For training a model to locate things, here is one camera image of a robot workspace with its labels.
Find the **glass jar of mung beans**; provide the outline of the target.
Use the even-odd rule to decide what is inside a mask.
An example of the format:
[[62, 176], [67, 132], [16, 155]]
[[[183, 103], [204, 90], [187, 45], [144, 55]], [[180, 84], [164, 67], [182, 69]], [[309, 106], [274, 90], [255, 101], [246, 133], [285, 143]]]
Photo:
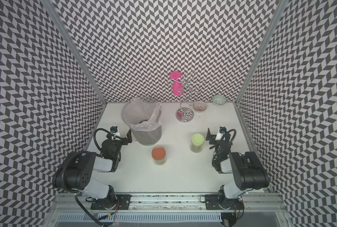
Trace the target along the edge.
[[152, 155], [152, 159], [153, 159], [154, 163], [157, 164], [157, 165], [163, 165], [163, 164], [165, 164], [165, 162], [167, 160], [165, 154], [159, 155], [159, 156], [154, 154], [154, 155]]

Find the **grey mesh trash bin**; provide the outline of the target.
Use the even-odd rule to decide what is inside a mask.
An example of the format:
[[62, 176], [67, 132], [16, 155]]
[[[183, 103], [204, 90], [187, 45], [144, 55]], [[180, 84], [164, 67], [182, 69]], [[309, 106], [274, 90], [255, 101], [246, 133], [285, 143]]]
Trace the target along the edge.
[[136, 140], [145, 146], [151, 146], [156, 144], [162, 136], [162, 126], [157, 128], [154, 131], [149, 131], [149, 132], [145, 132], [145, 131], [134, 131], [131, 129], [131, 132], [133, 133], [134, 137], [136, 138]]

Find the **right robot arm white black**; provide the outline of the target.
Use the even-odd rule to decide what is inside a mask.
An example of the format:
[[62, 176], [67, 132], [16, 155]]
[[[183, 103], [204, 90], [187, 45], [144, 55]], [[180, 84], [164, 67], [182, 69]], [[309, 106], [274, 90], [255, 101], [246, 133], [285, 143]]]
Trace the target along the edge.
[[236, 137], [235, 129], [220, 127], [217, 134], [207, 131], [205, 140], [214, 150], [212, 167], [219, 174], [232, 174], [233, 181], [222, 185], [217, 194], [206, 194], [207, 210], [243, 211], [242, 195], [252, 190], [260, 190], [269, 186], [270, 179], [261, 161], [254, 151], [245, 153], [231, 150]]

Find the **brown jar lid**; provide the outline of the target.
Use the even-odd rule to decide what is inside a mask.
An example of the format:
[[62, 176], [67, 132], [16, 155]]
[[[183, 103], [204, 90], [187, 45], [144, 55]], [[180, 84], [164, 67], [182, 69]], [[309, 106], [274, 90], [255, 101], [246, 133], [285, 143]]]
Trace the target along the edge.
[[166, 155], [166, 150], [164, 149], [164, 147], [162, 147], [162, 146], [156, 146], [156, 147], [154, 147], [153, 149], [152, 149], [152, 151], [151, 151], [151, 156], [152, 155], [163, 155], [163, 154], [165, 154]]

